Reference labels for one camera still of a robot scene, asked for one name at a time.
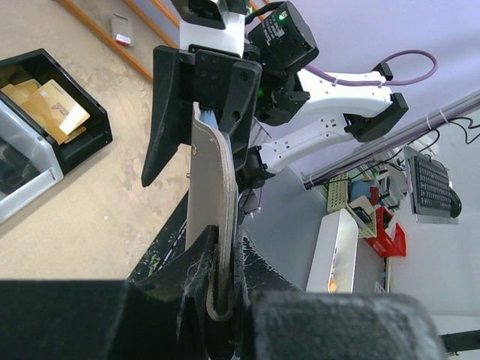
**black mounting bracket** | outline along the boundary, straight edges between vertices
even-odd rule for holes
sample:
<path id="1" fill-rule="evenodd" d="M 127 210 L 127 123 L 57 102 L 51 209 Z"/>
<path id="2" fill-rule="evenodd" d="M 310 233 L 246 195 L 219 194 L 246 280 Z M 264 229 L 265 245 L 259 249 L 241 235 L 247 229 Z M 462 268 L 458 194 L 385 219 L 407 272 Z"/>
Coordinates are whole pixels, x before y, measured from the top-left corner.
<path id="1" fill-rule="evenodd" d="M 202 110 L 214 111 L 219 129 L 228 133 L 232 142 L 235 170 L 240 170 L 247 157 L 261 75 L 258 63 L 234 55 L 157 46 L 142 185 L 149 186 L 155 180 L 180 144 L 190 145 L 194 101 Z"/>

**pegboard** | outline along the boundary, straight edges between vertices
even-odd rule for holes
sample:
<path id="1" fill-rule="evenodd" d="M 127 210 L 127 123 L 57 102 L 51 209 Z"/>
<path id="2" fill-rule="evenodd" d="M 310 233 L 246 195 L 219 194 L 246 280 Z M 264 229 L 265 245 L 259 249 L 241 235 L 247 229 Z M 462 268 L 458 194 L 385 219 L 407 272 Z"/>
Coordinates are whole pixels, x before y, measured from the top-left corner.
<path id="1" fill-rule="evenodd" d="M 334 177 L 328 184 L 328 204 L 327 212 L 337 212 L 340 209 L 346 209 L 350 215 L 355 219 L 357 224 L 362 222 L 356 213 L 348 206 L 348 175 L 346 173 Z M 368 229 L 358 227 L 358 238 L 376 238 L 377 237 L 377 215 L 374 211 L 369 214 L 372 221 L 367 223 Z"/>

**wooden baseboard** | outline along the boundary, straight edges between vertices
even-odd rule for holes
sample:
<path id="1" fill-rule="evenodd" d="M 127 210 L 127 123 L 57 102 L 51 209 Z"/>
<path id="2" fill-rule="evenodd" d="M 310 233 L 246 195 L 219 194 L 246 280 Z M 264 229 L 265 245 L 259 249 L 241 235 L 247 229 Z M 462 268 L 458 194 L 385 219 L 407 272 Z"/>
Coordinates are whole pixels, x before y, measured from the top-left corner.
<path id="1" fill-rule="evenodd" d="M 153 83 L 153 75 L 148 71 L 132 54 L 130 54 L 122 45 L 116 43 L 111 34 L 103 30 L 89 15 L 71 0 L 56 0 L 65 10 L 76 17 L 90 32 L 107 45 L 115 54 L 120 56 L 136 72 L 142 75 L 150 83 Z"/>
<path id="2" fill-rule="evenodd" d="M 177 19 L 173 12 L 170 11 L 170 9 L 165 6 L 161 0 L 151 0 L 151 3 L 155 5 L 157 9 L 160 10 L 162 14 L 173 23 L 173 25 L 175 25 L 177 28 L 180 28 L 180 20 Z"/>
<path id="3" fill-rule="evenodd" d="M 143 20 L 147 26 L 150 27 L 169 47 L 178 47 L 175 41 L 172 40 L 170 36 L 167 35 L 165 31 L 157 26 L 157 24 L 135 4 L 134 0 L 123 0 L 123 2 L 130 8 L 132 11 Z"/>

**red object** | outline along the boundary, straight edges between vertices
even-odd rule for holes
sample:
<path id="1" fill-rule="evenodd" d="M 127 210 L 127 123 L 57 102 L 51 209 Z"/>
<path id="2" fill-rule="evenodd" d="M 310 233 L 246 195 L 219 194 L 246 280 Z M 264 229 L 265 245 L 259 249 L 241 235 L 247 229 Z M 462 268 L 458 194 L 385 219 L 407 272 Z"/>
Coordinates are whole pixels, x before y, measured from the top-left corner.
<path id="1" fill-rule="evenodd" d="M 367 238 L 367 243 L 381 257 L 405 257 L 407 255 L 407 244 L 405 243 L 405 232 L 397 223 L 395 236 L 390 238 L 383 226 L 383 215 L 392 215 L 384 207 L 376 210 L 376 238 Z"/>
<path id="2" fill-rule="evenodd" d="M 380 198 L 380 190 L 376 186 L 370 186 L 370 204 L 375 206 Z"/>

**computer mouse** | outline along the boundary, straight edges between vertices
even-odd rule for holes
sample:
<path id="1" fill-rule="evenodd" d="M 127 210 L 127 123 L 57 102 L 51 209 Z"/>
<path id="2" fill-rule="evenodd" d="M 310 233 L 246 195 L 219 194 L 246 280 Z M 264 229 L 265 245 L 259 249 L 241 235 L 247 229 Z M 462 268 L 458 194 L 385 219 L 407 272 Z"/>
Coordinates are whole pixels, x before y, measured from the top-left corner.
<path id="1" fill-rule="evenodd" d="M 450 187 L 450 204 L 451 204 L 451 209 L 450 209 L 450 216 L 452 218 L 458 218 L 458 215 L 462 212 L 462 202 L 460 200 L 460 197 L 458 197 L 457 193 L 455 193 L 455 190 L 453 190 Z"/>

